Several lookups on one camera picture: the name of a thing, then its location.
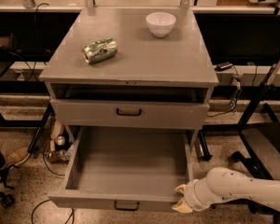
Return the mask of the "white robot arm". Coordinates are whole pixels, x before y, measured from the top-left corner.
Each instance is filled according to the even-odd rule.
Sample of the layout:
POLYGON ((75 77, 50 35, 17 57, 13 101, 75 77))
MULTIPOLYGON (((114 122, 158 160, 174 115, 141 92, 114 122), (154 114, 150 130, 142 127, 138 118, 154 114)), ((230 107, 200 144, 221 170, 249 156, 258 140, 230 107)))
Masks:
POLYGON ((206 177, 175 188, 182 195, 172 206, 179 213, 202 211, 212 204, 246 199, 280 212, 280 181, 252 178, 228 168, 211 169, 206 177))

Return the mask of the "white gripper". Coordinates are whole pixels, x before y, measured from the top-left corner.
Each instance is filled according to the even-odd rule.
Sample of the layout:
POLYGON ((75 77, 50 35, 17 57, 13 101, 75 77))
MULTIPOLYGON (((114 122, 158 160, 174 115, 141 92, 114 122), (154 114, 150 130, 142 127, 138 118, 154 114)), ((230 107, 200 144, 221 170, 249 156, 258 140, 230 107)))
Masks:
POLYGON ((187 185, 179 185, 175 188, 175 193, 183 194, 183 201, 172 206, 172 209, 178 213, 189 214, 193 211, 202 211, 213 203, 212 192, 205 178, 194 179, 187 185))

